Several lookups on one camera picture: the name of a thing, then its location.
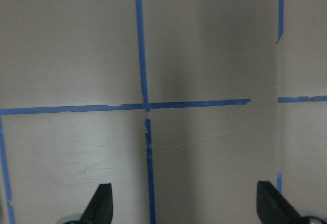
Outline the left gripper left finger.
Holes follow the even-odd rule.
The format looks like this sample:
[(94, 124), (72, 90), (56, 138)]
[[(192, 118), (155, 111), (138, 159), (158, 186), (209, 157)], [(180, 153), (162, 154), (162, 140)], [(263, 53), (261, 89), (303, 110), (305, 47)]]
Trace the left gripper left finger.
[(83, 212), (79, 223), (111, 224), (113, 195), (110, 183), (100, 184)]

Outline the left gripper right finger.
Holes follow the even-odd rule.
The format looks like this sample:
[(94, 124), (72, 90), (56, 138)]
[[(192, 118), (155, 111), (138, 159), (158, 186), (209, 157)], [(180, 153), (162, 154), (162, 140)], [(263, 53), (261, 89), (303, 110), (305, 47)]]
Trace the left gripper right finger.
[(307, 223), (269, 181), (258, 181), (256, 212), (263, 224)]

